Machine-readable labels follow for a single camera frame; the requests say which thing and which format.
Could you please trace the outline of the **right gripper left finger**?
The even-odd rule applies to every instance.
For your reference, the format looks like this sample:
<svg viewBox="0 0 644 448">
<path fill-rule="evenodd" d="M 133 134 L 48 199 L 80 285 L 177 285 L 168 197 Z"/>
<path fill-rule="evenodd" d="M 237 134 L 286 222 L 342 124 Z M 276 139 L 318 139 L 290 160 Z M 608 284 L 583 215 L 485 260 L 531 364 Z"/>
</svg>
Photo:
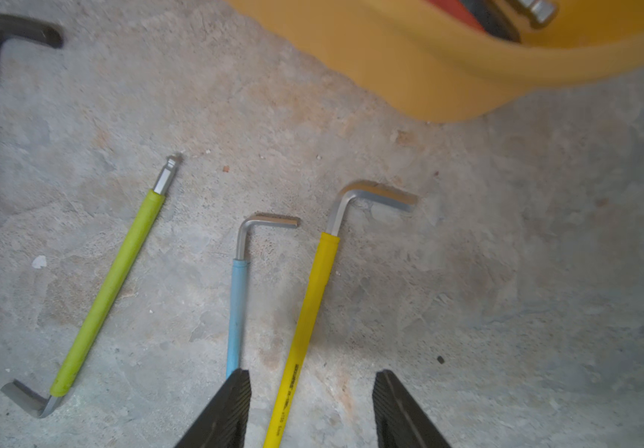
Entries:
<svg viewBox="0 0 644 448">
<path fill-rule="evenodd" d="M 176 448 L 244 447 L 250 400 L 249 371 L 237 369 L 219 388 Z"/>
</svg>

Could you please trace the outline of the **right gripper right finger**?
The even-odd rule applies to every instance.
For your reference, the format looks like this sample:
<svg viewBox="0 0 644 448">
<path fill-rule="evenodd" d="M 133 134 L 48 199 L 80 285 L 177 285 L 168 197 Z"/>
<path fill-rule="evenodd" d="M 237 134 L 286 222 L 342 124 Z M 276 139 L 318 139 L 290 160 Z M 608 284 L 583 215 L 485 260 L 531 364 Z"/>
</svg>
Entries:
<svg viewBox="0 0 644 448">
<path fill-rule="evenodd" d="M 372 402 L 379 447 L 451 447 L 393 371 L 376 373 Z"/>
</svg>

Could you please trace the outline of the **yellow hex key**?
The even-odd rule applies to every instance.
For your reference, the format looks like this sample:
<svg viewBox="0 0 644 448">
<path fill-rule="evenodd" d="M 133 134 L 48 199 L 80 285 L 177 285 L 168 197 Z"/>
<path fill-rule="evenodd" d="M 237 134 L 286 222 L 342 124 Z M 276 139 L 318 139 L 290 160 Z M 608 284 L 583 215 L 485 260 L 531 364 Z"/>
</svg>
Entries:
<svg viewBox="0 0 644 448">
<path fill-rule="evenodd" d="M 324 233 L 320 235 L 318 248 L 309 276 L 308 286 L 301 306 L 293 341 L 278 388 L 270 425 L 264 439 L 264 448 L 280 446 L 290 410 L 299 384 L 303 362 L 311 341 L 316 317 L 325 289 L 331 277 L 332 267 L 340 244 L 340 229 L 348 205 L 355 199 L 381 203 L 404 212 L 410 212 L 418 203 L 418 197 L 389 186 L 368 180 L 359 180 L 345 186 L 331 207 Z"/>
</svg>

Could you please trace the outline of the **red hex key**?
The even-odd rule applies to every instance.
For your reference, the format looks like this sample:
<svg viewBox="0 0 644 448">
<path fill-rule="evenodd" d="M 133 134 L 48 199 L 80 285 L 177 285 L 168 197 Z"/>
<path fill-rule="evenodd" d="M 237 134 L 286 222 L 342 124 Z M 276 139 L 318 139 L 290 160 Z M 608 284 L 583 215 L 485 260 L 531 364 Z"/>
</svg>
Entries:
<svg viewBox="0 0 644 448">
<path fill-rule="evenodd" d="M 459 0 L 428 0 L 428 3 L 441 9 L 444 13 L 450 15 L 454 19 L 462 22 L 463 24 L 477 30 L 481 33 L 486 33 L 484 26 L 478 22 L 477 18 L 467 9 Z"/>
</svg>

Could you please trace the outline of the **long black hex key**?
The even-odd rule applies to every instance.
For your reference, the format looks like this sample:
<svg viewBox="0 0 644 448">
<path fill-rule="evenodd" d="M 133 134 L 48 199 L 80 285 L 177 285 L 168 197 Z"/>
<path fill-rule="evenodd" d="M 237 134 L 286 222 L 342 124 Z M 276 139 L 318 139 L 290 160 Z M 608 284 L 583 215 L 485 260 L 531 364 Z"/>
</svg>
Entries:
<svg viewBox="0 0 644 448">
<path fill-rule="evenodd" d="M 514 24 L 493 1 L 461 0 L 460 3 L 492 37 L 516 43 L 521 41 Z"/>
</svg>

